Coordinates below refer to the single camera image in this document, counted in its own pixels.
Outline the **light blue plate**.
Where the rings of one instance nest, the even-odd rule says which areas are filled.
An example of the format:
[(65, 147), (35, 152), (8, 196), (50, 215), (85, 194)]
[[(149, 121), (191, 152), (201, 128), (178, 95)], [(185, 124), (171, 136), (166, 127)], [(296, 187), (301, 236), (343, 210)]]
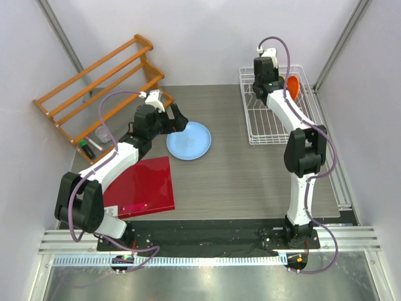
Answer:
[(208, 128), (198, 122), (188, 122), (184, 131), (169, 134), (166, 139), (168, 151), (183, 161), (202, 157), (211, 143), (212, 136)]

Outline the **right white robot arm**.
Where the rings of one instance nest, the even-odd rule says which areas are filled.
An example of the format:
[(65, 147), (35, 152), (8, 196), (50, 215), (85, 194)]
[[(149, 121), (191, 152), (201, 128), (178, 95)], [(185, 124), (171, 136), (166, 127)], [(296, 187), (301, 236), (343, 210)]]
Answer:
[(317, 126), (298, 108), (274, 59), (254, 59), (253, 92), (270, 108), (289, 134), (284, 165), (291, 174), (291, 196), (284, 218), (283, 240), (289, 248), (301, 248), (313, 232), (310, 207), (316, 176), (326, 161), (326, 128)]

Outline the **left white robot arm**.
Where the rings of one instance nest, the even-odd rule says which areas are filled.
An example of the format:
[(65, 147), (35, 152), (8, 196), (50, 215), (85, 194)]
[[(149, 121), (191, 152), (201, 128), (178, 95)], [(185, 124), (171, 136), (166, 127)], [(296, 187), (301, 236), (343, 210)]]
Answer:
[(104, 212), (103, 193), (129, 167), (139, 162), (151, 149), (158, 135), (182, 132), (188, 119), (177, 104), (170, 105), (173, 118), (150, 104), (139, 106), (129, 130), (115, 144), (111, 153), (81, 173), (67, 172), (62, 178), (55, 207), (55, 218), (66, 223), (75, 242), (82, 239), (75, 230), (110, 238), (119, 250), (133, 244), (128, 224)]

